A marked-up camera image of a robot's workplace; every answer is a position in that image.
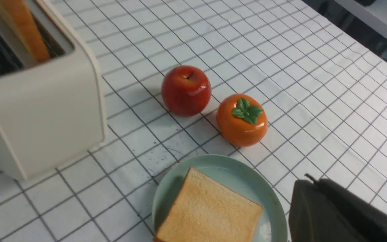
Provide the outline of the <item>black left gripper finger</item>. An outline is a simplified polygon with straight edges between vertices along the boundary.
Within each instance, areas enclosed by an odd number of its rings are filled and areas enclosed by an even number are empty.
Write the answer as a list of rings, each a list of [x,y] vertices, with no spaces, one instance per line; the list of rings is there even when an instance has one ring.
[[[293,242],[387,242],[387,214],[331,179],[305,176],[292,192]]]

